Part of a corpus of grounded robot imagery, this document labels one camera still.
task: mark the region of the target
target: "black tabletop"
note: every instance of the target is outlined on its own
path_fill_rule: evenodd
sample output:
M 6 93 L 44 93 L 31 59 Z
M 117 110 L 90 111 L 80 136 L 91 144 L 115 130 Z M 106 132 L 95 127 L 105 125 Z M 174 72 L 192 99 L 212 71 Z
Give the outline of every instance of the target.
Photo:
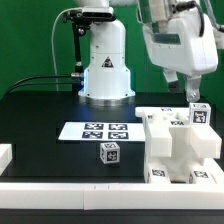
M 0 182 L 143 183 L 144 143 L 120 142 L 121 162 L 104 165 L 100 142 L 58 140 L 66 121 L 139 123 L 137 106 L 187 107 L 188 103 L 183 94 L 156 93 L 139 93 L 135 103 L 116 107 L 84 104 L 70 92 L 15 92 L 4 97 L 0 101 L 0 143 L 13 144 L 13 161 Z M 212 105 L 211 126 L 221 137 L 222 124 L 223 114 Z M 221 223 L 223 218 L 224 211 L 0 210 L 0 223 L 204 224 Z

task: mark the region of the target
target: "white cube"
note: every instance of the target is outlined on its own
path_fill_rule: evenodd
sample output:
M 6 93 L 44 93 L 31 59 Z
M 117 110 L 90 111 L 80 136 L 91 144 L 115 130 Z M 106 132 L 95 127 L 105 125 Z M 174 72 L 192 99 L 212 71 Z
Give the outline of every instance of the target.
M 209 125 L 211 107 L 207 103 L 190 103 L 190 125 Z
M 100 158 L 104 164 L 120 162 L 120 147 L 116 142 L 100 144 Z

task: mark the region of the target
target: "white platform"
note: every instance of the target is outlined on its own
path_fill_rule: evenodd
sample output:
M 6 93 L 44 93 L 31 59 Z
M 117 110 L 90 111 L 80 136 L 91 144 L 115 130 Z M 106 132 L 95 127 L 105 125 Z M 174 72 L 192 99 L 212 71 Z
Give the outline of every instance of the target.
M 188 108 L 136 108 L 136 115 L 142 117 L 146 133 L 145 179 L 154 169 L 164 171 L 165 181 L 153 177 L 143 184 L 0 183 L 0 208 L 224 209 L 224 172 L 213 159 L 220 156 L 221 139 L 211 127 L 192 127 Z

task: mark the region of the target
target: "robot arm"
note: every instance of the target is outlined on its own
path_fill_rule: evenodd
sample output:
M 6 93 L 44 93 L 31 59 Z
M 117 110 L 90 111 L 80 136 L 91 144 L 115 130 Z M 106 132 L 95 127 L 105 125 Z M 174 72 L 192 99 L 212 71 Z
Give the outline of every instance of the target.
M 223 47 L 223 26 L 202 13 L 200 1 L 138 0 L 139 20 L 148 55 L 153 64 L 163 68 L 171 92 L 178 90 L 176 72 L 185 75 L 187 100 L 200 99 L 201 75 L 216 70 L 216 48 Z M 213 27 L 218 29 L 213 34 Z

